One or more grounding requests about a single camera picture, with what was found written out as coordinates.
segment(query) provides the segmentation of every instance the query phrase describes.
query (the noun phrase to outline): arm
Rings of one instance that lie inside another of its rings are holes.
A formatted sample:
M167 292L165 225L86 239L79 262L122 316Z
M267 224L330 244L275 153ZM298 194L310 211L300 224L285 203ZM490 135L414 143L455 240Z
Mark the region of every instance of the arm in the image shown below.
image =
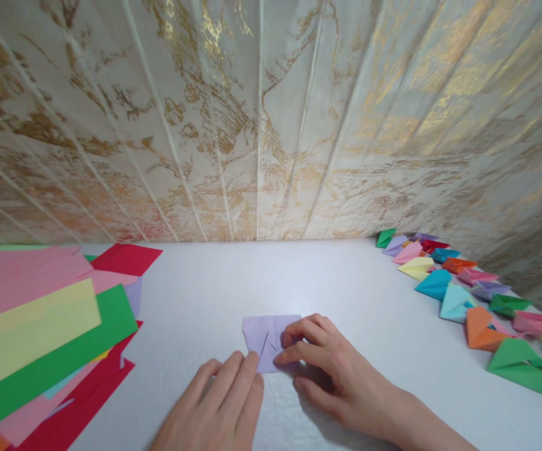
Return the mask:
M417 397L383 377L328 318L314 314L290 324L283 347L277 364L303 360L331 377L333 393L303 376L296 377L294 386L346 428L388 440L405 451L477 451Z

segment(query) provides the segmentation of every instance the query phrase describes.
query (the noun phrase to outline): yellow paper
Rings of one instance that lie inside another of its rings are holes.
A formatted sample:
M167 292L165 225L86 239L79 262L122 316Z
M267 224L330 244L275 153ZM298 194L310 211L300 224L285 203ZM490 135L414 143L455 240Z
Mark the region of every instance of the yellow paper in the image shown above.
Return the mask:
M0 314L0 380L101 322L91 279Z

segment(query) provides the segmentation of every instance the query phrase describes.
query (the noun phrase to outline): yellow origami piece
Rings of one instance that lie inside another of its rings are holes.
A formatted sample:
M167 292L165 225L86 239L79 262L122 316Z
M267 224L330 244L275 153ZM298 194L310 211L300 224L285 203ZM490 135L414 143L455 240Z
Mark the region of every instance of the yellow origami piece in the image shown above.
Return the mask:
M429 276L429 269L434 265L434 259L430 257L416 257L398 268L399 271L423 282Z

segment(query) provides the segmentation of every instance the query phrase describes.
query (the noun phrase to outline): white surface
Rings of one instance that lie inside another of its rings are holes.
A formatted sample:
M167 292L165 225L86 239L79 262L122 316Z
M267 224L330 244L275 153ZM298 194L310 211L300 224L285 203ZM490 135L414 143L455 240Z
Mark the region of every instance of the white surface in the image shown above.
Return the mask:
M101 253L108 246L85 246ZM244 316L328 316L386 377L415 393L480 450L542 449L542 395L485 371L463 327L438 317L374 242L151 245L145 324L125 356L137 365L72 450L145 450L209 358L246 352ZM392 449L343 430L303 402L289 376L264 377L255 450Z

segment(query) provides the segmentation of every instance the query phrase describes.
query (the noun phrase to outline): paper stack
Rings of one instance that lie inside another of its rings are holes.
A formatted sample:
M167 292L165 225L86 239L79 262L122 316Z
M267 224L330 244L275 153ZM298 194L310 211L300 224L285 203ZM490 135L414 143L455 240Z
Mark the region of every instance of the paper stack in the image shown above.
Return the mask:
M0 451L66 450L134 364L142 276L162 251L0 247Z

